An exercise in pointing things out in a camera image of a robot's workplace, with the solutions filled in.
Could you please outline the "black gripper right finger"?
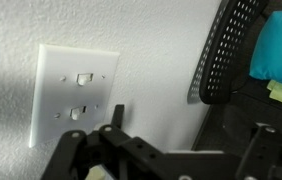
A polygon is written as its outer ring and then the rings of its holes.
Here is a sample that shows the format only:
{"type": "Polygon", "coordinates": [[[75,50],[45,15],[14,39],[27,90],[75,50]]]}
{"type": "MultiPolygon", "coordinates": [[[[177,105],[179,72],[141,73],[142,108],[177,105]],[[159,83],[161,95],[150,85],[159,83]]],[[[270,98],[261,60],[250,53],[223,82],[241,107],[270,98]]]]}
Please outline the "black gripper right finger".
{"type": "Polygon", "coordinates": [[[282,133],[261,126],[236,172],[237,180],[282,180],[282,133]]]}

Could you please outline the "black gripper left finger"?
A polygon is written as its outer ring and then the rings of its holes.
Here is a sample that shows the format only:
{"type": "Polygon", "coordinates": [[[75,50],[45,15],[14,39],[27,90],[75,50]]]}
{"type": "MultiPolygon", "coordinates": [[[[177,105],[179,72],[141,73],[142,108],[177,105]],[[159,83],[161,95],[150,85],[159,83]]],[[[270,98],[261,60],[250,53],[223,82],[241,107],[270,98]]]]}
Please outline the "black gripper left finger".
{"type": "Polygon", "coordinates": [[[90,134],[65,132],[41,180],[84,180],[100,166],[114,180],[168,180],[163,155],[141,138],[121,130],[125,107],[115,107],[110,124],[90,134]]]}

